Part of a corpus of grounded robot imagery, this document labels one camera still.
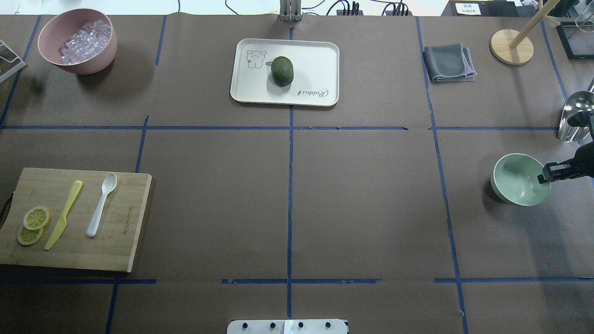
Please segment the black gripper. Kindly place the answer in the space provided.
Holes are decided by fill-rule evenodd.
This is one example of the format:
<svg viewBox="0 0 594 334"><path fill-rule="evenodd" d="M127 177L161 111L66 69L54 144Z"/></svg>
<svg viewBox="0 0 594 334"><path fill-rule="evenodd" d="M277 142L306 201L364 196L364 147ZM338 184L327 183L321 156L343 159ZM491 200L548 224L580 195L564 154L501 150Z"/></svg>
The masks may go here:
<svg viewBox="0 0 594 334"><path fill-rule="evenodd" d="M542 174L537 176L539 184L555 182L556 180L576 179L579 177L594 177L594 112L580 111L568 118L571 127L588 127L592 142L577 149L575 156L562 163L551 162L544 165Z"/></svg>

